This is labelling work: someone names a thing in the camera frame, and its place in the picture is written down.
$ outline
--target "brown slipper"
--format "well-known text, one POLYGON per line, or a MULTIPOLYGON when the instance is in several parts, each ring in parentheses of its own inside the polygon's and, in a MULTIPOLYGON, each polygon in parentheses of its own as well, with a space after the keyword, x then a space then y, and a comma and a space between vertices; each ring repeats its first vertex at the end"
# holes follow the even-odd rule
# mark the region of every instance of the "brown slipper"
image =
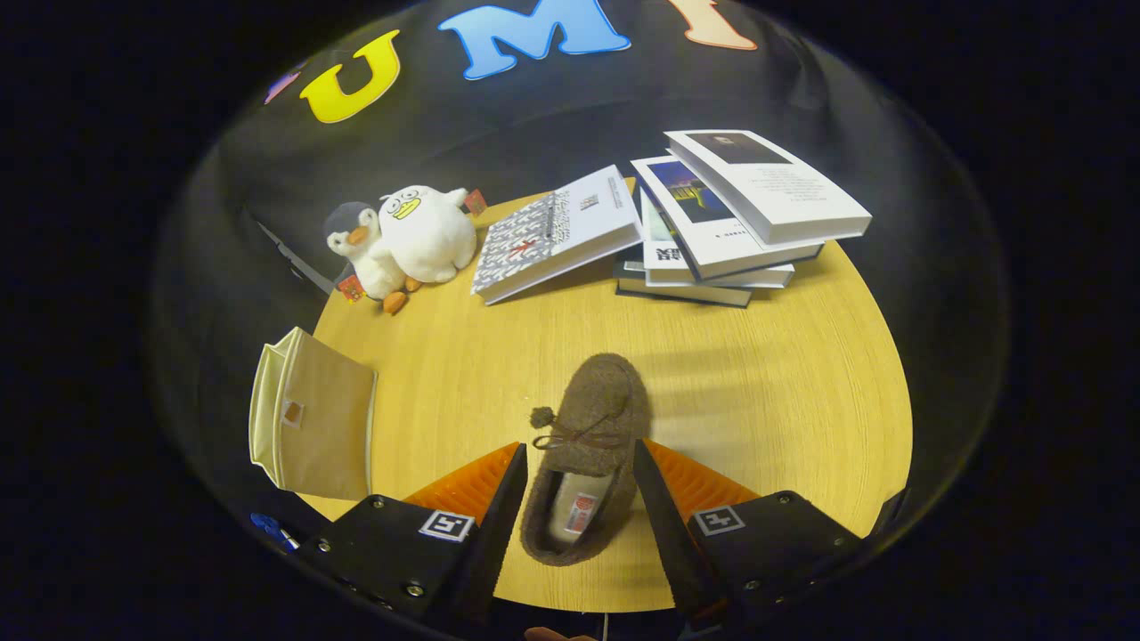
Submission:
POLYGON ((621 529, 637 486, 634 443, 649 436, 649 397, 637 371, 616 354, 578 367, 555 416, 531 415, 546 451, 522 516, 522 547, 548 566, 569 566, 601 552, 621 529))

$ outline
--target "beige paper bag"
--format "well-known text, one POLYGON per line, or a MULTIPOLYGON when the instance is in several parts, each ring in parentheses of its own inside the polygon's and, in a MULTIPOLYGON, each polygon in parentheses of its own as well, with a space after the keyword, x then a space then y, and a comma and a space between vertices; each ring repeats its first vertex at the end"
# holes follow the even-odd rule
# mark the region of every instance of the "beige paper bag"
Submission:
POLYGON ((376 373, 294 327, 261 350, 250 400, 250 461, 282 489, 372 494, 376 373))

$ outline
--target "blue letter m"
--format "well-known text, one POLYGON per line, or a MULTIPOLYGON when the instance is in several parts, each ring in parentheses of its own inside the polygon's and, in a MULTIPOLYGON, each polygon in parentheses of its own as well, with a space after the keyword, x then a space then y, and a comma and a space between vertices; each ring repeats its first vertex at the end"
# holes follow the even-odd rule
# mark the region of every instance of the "blue letter m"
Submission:
POLYGON ((439 23, 440 31, 459 34, 471 66, 467 80, 479 80, 513 67, 519 60, 498 50, 496 40, 540 60, 551 50, 554 29, 562 26, 563 54, 597 54, 629 48, 629 39, 610 25, 597 0, 539 0, 535 13, 524 16, 502 7, 477 7, 439 23))

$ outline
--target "plush toy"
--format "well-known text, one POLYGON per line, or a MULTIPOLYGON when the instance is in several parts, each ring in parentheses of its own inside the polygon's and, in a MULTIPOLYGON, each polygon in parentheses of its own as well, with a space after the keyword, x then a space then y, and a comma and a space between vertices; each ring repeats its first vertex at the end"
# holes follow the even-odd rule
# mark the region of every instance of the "plush toy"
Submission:
POLYGON ((333 253, 349 259, 368 298, 383 301, 384 311, 396 314, 408 298, 400 287, 415 291, 420 283, 400 269, 376 219, 367 204, 344 203, 325 220, 325 242, 333 253))
POLYGON ((475 254, 475 226, 459 205, 466 189, 446 194, 413 185, 381 196, 380 230, 404 271, 425 283, 446 283, 475 254))

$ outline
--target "yellow letter u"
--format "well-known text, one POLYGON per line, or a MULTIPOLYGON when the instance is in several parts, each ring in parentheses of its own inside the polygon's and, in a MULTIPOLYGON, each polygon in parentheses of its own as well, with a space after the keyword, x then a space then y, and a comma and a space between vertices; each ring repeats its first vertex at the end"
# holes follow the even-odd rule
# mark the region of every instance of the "yellow letter u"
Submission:
POLYGON ((396 82, 400 74, 400 58, 396 55, 392 39, 400 30, 392 30, 384 35, 361 47, 353 58, 364 57, 372 70, 372 80, 351 96, 345 96, 336 73, 343 65, 318 75, 302 91, 301 97, 309 100, 312 115, 320 122, 340 122, 360 113, 361 109, 376 102, 396 82))

